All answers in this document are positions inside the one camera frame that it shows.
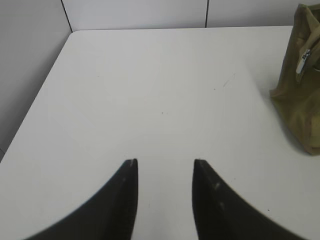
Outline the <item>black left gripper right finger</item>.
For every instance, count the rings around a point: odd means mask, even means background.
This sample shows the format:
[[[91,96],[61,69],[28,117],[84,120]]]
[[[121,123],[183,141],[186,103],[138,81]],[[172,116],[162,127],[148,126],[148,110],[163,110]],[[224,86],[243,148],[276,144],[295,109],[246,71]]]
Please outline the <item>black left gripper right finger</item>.
[[[242,199],[206,160],[196,159],[192,210],[200,240],[299,240]]]

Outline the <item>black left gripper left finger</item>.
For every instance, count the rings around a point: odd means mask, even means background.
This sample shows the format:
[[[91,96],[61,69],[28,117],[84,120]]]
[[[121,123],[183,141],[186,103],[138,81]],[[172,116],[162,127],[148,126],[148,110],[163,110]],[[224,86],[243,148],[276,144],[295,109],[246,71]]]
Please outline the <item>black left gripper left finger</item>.
[[[32,240],[129,240],[138,208],[138,161],[128,159],[88,201]]]

